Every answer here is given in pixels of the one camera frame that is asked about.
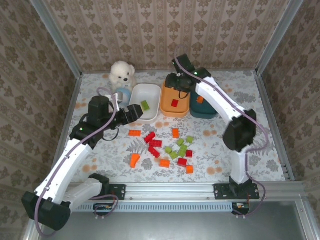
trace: white bowl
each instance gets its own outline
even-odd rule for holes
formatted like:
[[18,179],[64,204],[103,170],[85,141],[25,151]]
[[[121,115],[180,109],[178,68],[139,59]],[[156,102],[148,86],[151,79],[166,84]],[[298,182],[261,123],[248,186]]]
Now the white bowl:
[[161,88],[157,85],[143,83],[133,88],[129,105],[141,105],[141,102],[146,101],[150,107],[149,110],[143,111],[142,117],[135,123],[153,124],[156,121],[159,112],[160,97]]

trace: teal container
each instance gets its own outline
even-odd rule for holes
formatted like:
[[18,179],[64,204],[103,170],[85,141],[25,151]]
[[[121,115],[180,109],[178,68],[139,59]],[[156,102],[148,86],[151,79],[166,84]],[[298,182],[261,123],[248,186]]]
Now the teal container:
[[197,119],[213,119],[218,113],[204,99],[203,103],[197,103],[199,95],[196,92],[190,93],[190,113]]

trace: floral tablecloth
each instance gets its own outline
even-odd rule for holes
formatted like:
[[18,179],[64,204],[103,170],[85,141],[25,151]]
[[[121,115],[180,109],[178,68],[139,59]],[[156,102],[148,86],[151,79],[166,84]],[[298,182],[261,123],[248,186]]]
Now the floral tablecloth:
[[[150,83],[161,86],[169,71],[137,72],[138,84]],[[260,181],[285,181],[278,153],[268,126],[267,117],[261,102],[253,71],[212,71],[212,76],[227,94],[245,109],[253,108],[257,120],[263,124],[269,135],[270,145],[262,152],[249,156],[249,172]],[[84,74],[80,93],[77,98],[69,133],[88,112],[88,103],[96,96],[100,86],[111,88],[108,74]],[[170,168],[159,166],[159,159],[148,152],[143,137],[150,132],[156,133],[157,140],[162,140],[161,159],[169,159],[165,147],[178,151],[176,139],[172,138],[172,129],[179,128],[180,137],[193,136],[194,142],[188,149],[193,157],[188,158],[188,165],[193,165],[194,173],[186,174],[186,169],[171,161]],[[159,110],[153,124],[129,124],[119,128],[119,136],[111,142],[101,141],[94,152],[80,166],[73,182],[82,182],[90,174],[99,173],[110,178],[112,183],[155,183],[155,182],[227,182],[232,169],[229,149],[224,145],[222,135],[226,124],[218,115],[213,119],[194,118],[188,113],[184,118],[170,118]],[[141,137],[128,136],[129,130],[141,130]],[[105,138],[112,139],[116,131],[105,132]],[[262,146],[265,140],[257,130],[254,145]],[[130,167],[131,154],[141,154],[136,168]]]

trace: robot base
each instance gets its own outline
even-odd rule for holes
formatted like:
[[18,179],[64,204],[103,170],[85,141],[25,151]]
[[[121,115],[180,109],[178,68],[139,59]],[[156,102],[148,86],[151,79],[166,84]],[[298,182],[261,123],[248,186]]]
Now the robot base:
[[216,200],[247,200],[259,199],[258,186],[249,179],[245,183],[237,184],[229,177],[229,183],[213,185]]

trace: orange block in container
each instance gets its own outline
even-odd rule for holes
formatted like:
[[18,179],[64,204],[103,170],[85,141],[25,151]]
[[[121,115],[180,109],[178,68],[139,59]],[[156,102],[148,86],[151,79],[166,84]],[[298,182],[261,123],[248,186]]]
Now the orange block in container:
[[185,167],[185,170],[186,170],[186,174],[193,174],[194,173],[194,166],[186,166]]
[[131,137],[140,137],[141,131],[140,130],[129,130],[129,136]]
[[160,160],[160,167],[162,168],[169,168],[170,167],[170,161],[166,159]]
[[172,137],[174,138],[174,139],[178,139],[179,138],[179,129],[178,128],[174,128],[174,129],[172,129]]
[[204,103],[204,98],[202,96],[198,96],[198,98],[196,99],[196,102],[198,104],[203,104]]
[[134,169],[139,159],[140,159],[140,154],[133,153],[131,156],[130,167]]

